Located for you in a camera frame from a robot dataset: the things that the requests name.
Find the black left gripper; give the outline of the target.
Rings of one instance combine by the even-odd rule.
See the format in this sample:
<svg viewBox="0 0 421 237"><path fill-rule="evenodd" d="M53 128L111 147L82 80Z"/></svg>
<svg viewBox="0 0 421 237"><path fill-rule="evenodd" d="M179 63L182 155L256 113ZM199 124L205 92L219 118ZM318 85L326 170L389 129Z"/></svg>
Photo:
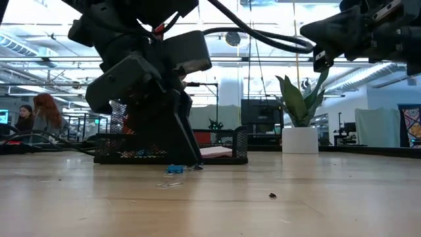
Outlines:
<svg viewBox="0 0 421 237"><path fill-rule="evenodd" d="M86 89L86 101L96 113L111 113L111 100L135 103L169 88L180 90L181 76L212 66L199 30L160 40L119 18L84 14L74 21L68 37L94 47L102 59L102 75ZM168 163L192 165L195 155L198 167L202 157L189 121L192 103L186 93L166 93L144 104L127 105L127 127L142 142L167 152Z"/></svg>

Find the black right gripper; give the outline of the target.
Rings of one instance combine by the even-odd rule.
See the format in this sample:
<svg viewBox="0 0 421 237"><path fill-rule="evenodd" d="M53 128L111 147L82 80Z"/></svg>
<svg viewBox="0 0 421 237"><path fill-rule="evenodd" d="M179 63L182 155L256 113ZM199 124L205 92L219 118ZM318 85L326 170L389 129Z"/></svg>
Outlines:
<svg viewBox="0 0 421 237"><path fill-rule="evenodd" d="M313 41L313 70L322 72L344 55L369 63L405 63L407 74L420 73L420 2L418 0L343 0L340 12L301 27Z"/></svg>

